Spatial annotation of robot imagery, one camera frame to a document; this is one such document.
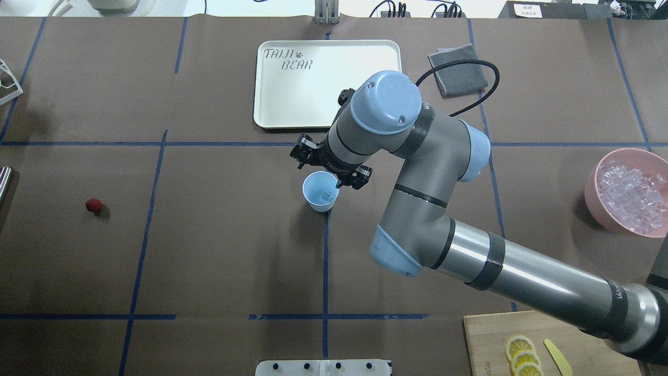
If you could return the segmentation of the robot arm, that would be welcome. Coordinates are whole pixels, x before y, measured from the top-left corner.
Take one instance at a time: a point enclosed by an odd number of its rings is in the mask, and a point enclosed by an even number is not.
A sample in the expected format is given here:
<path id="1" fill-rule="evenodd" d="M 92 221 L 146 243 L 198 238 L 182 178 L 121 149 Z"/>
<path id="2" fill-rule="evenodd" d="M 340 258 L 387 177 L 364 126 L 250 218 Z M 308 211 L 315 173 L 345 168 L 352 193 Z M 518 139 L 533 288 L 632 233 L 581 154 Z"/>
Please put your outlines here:
<path id="1" fill-rule="evenodd" d="M 456 183 L 487 165 L 485 133 L 434 110 L 416 83 L 393 70 L 344 90 L 338 102 L 322 141 L 303 134 L 290 155 L 355 190 L 369 181 L 365 162 L 376 152 L 403 159 L 372 240 L 375 262 L 408 277 L 429 267 L 575 326 L 629 358 L 666 366 L 665 281 L 622 285 L 446 215 Z"/>

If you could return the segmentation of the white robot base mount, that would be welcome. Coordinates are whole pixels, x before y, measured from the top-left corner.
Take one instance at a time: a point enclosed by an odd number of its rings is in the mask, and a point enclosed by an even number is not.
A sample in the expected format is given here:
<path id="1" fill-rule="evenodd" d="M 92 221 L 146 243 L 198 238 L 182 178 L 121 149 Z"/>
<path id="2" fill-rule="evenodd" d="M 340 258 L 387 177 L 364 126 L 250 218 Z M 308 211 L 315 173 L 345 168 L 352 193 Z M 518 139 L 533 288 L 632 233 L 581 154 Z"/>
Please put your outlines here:
<path id="1" fill-rule="evenodd" d="M 383 359 L 311 359 L 261 361 L 255 375 L 392 375 Z"/>

